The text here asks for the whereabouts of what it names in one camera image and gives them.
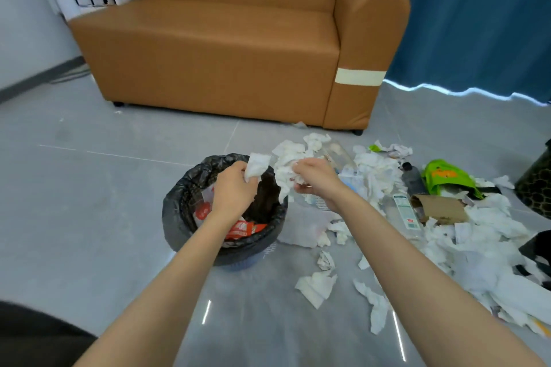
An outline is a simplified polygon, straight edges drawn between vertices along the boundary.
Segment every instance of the dark bottle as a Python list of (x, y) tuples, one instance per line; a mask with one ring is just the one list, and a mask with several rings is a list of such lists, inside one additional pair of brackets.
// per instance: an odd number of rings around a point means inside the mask
[(417, 167), (412, 166), (411, 163), (403, 163), (402, 171), (404, 172), (402, 174), (402, 180), (408, 188), (408, 194), (410, 196), (429, 194)]

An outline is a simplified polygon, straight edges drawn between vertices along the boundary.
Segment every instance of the black bag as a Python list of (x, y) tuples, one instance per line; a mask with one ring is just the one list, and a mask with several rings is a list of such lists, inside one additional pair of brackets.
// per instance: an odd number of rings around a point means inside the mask
[[(201, 192), (214, 184), (218, 173), (236, 161), (248, 162), (249, 156), (229, 154), (206, 157), (203, 162), (187, 171), (166, 195), (162, 203), (162, 228), (166, 242), (174, 251), (179, 251), (197, 230), (193, 212), (197, 202), (202, 199)], [(246, 221), (266, 223), (267, 226), (250, 237), (224, 241), (214, 265), (222, 266), (243, 261), (264, 251), (277, 239), (287, 213), (287, 198), (284, 204), (280, 204), (279, 190), (274, 170), (268, 167), (258, 184), (255, 201), (243, 214)]]

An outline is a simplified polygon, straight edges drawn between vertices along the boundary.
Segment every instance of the trash can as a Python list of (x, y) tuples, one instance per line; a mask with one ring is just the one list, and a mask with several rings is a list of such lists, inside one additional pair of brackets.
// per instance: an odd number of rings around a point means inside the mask
[(551, 219), (551, 140), (547, 150), (515, 184), (517, 197), (533, 211)]
[[(162, 204), (162, 227), (165, 239), (174, 251), (187, 242), (197, 230), (193, 217), (195, 205), (202, 199), (202, 192), (212, 186), (220, 172), (236, 161), (249, 161), (248, 155), (212, 155), (193, 167), (176, 183)], [(279, 236), (287, 212), (287, 198), (278, 201), (279, 186), (272, 167), (262, 175), (255, 201), (243, 214), (247, 221), (266, 224), (261, 231), (248, 237), (224, 241), (214, 265), (232, 265), (258, 254), (270, 246)]]

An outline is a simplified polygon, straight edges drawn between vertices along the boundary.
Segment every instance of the bottle label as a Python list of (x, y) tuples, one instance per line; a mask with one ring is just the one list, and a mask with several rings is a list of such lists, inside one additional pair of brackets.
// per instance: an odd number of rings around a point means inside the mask
[(410, 199), (408, 199), (405, 195), (394, 195), (392, 198), (398, 207), (398, 211), (400, 212), (400, 216), (402, 217), (406, 228), (414, 231), (421, 231), (419, 222), (417, 222), (415, 211), (410, 204)]

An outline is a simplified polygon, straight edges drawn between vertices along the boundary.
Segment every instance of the brown cardboard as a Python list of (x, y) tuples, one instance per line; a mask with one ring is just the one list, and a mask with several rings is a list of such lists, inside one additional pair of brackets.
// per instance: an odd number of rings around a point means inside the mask
[(441, 225), (453, 225), (457, 222), (467, 222), (469, 220), (463, 204), (453, 197), (413, 195), (412, 205), (413, 207), (423, 207), (425, 216), (420, 219), (423, 223), (429, 218), (436, 219)]

